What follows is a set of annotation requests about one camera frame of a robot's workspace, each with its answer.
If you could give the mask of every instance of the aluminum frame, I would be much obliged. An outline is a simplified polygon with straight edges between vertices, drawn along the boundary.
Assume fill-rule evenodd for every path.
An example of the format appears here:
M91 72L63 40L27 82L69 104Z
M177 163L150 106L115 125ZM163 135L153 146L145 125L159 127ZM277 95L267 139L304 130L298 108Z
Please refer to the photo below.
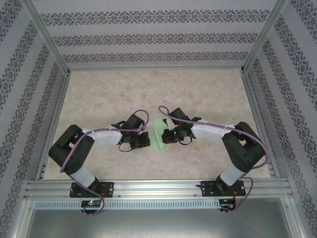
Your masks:
M63 75L65 76L69 72L69 68L66 64L66 61L59 51L53 37L51 36L47 26L45 25L43 19L41 18L41 15L37 11L34 3L32 0L21 0L21 3L24 7L24 9L29 14L32 22L38 29L38 32L40 33L43 41L47 45L48 49L50 50L50 53L54 56L54 59L56 60L59 68L61 69Z
M254 187L249 196L250 199L257 198L280 198L284 209L284 214L288 223L288 227L294 238L306 238L304 225L300 218L298 209L293 198L293 194L288 183L287 178L280 178L278 168L273 157L272 149L268 141L266 131L263 127L263 121L259 113L258 105L255 103L253 91L250 87L250 82L247 74L241 71L241 77L245 86L246 94L250 103L251 111L253 113L257 130L261 140L268 147L271 156L271 165L269 168L273 169L275 178L255 178ZM67 91L70 75L65 79L62 93L58 100L58 106L54 115L54 121L50 128L47 148L52 143L56 125L59 119L63 100ZM43 171L43 166L47 162L48 155L43 154L41 159L41 166L37 173L37 179L40 179ZM113 198L107 198L111 201L148 201L148 200L208 200L211 197L202 197L201 189L197 187L202 180L210 179L174 179L174 180L111 180L114 182ZM28 228L30 226L31 217L36 204L39 200L55 200L55 201L69 201L69 200L83 200L82 198L69 198L69 191L71 187L71 180L35 180L29 181L23 197L21 209L19 211L19 219L13 230L11 237L26 237ZM250 181L244 180L245 188L250 188ZM222 199L227 197L212 197L214 199Z
M277 0L274 7L269 14L264 27L262 28L261 32L259 33L258 38L256 39L252 49L250 50L246 62L243 65L243 72L248 72L249 69L252 67L254 60L256 59L259 51L262 48L262 45L266 41L269 33L273 29L274 24L276 23L277 19L281 15L283 9L285 8L288 0Z

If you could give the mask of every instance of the metal enclosure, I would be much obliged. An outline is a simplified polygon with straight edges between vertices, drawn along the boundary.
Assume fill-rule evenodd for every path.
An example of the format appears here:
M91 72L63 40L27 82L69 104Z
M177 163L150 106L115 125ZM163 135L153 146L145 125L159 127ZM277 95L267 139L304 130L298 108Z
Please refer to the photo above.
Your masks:
M45 21L32 0L22 0L23 7L41 35L55 59L55 65L65 75L61 84L58 101L54 107L52 122L47 132L42 157L35 175L35 180L28 181L19 207L14 228L8 237L308 237L299 210L295 203L291 178L281 178L271 148L261 110L252 90L249 70L266 41L271 29L284 9L287 0L277 0L258 37L252 41L249 54L241 52L237 61L227 63L220 59L212 68L240 68L249 103L257 125L260 139L268 147L272 158L269 169L272 178L256 179L252 195L246 202L246 209L237 213L221 214L217 209L218 200L202 198L201 191L196 187L201 180L117 180L113 198L109 199L107 211L96 217L84 217L78 211L79 199L69 198L70 180L41 180L43 168L48 159L48 150L53 142L54 132L66 94L71 70L105 69L105 64L98 62L96 68L92 64L76 64L71 53L60 53L56 37L51 36L47 24L53 25L50 17ZM187 61L184 66L175 64L174 68L183 69L193 64ZM207 65L194 65L197 68L208 68ZM110 69L118 69L118 64L111 64ZM147 67L166 67L151 62ZM245 181L248 189L250 183Z

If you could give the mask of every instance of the metal extrusion bar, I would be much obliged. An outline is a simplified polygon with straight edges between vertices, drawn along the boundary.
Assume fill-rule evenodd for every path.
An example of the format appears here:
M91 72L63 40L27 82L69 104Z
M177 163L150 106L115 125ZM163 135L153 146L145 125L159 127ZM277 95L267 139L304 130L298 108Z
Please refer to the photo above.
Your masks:
M113 180L113 198L120 199L204 199L197 184L203 179L180 180ZM69 200L71 180L29 181L25 200ZM250 182L244 180L246 190ZM250 198L293 197L287 178L256 178Z
M167 209L218 209L218 199L174 199L174 200L107 200L106 210L167 210ZM39 200L35 210L80 210L83 209L80 200ZM96 207L86 207L86 210L96 210Z
M67 91L67 87L68 87L68 84L69 84L70 76L71 76L71 74L66 73L66 76L64 78L62 89L61 89L61 92L59 94L59 98L58 98L58 101L57 101L57 107L55 109L53 120L52 120L52 123L50 125L50 130L49 130L49 133L48 133L48 139L47 139L47 141L45 143L45 147L44 147L44 150L43 150L43 153L42 153L42 156L41 156L39 168L38 168L38 170L36 172L35 180L39 180L41 178L41 174L42 174L42 171L43 171L43 166L44 166L44 164L47 162L47 160L49 158L49 149L50 149L51 145L53 144L53 139L54 139L55 131L56 131L56 128L57 128L57 123L58 123L60 112L61 112L61 109L62 109L62 106L63 106L63 103L64 103L64 99L65 99L65 96L66 96L66 91Z
M235 69L241 68L240 65L231 66L149 66L149 67L99 67L99 68L72 68L72 72L82 71L117 71L117 70L193 70L193 69Z
M246 59L246 62L243 66L243 71L248 72L249 69L252 67L252 64L254 60L256 59L259 51L262 48L262 45L266 41L269 33L273 29L274 24L276 23L277 19L279 18L280 14L282 13L284 7L287 4L287 0L277 0L273 9L271 10L271 13L269 14L264 27L262 28L261 32L259 33L259 36L257 40L255 41L251 51L249 52L249 55Z
M21 207L17 214L17 220L15 222L13 230L10 232L8 237L11 238L23 238L26 237L29 229L31 218L34 210L36 201L22 201Z
M47 45L48 49L50 50L51 54L54 56L58 66L63 72L63 75L68 73L68 67L66 61L64 60L61 52L59 51L53 37L51 36L49 30L47 29L41 15L38 13L34 3L32 0L21 0L24 9L29 14L30 18L32 19L34 25L36 26L37 30L39 31L42 39L44 40L45 44Z
M269 155L270 155L270 158L271 158L270 162L271 162L271 165L272 165L272 168L273 168L275 176L280 178L281 176L280 176L280 173L278 171L278 167L277 167L277 163L275 161L273 150L271 148L271 144L270 144L270 141L268 139L268 135L267 135L266 130L265 130L265 126L264 126L264 122L263 122L262 117L261 117L260 109L258 107L254 92L253 92L252 87L251 87L251 83L250 83L250 79L249 79L248 73L241 72L241 77L242 77L242 81L243 81L243 84L244 84L244 88L246 90L246 94L247 94L248 101L249 101L249 104L250 104L250 108L251 108L251 111L252 111L252 114L253 114L253 118L254 118L254 121L256 123L256 127L257 127L257 130L258 130L258 133L259 133L259 137L260 137L261 141L264 143L264 145L268 149L268 152L269 152Z
M307 238L294 198L281 198L281 204L292 237Z

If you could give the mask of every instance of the ventilation slots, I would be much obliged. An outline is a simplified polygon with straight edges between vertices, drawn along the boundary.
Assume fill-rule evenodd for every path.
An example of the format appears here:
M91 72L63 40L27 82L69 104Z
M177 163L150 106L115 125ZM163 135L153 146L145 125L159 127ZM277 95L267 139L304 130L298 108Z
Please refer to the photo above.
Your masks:
M268 168L268 171L269 171L269 174L270 174L271 178L274 178L275 177L275 173L274 173L271 161L269 161L267 163L267 168Z
M36 210L78 210L81 201L37 201ZM108 210L159 210L159 209L211 209L219 208L218 199L195 200L109 200L105 209Z

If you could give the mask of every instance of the beige tabletop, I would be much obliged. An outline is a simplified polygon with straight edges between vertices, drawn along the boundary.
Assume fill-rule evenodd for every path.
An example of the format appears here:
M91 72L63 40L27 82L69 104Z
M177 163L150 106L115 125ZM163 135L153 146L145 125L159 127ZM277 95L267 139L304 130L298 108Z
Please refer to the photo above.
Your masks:
M150 131L154 118L162 117L159 105L170 111L180 107L190 118L210 122L245 121L256 131L238 69L91 71L72 73L54 141L72 124L105 128L127 120L137 109L149 112ZM98 179L212 179L229 163L222 143L195 139L188 146L167 145L164 153L150 148L123 153L116 145L100 147L90 152L85 165ZM44 179L68 179L59 169L49 158ZM249 175L270 177L267 166Z

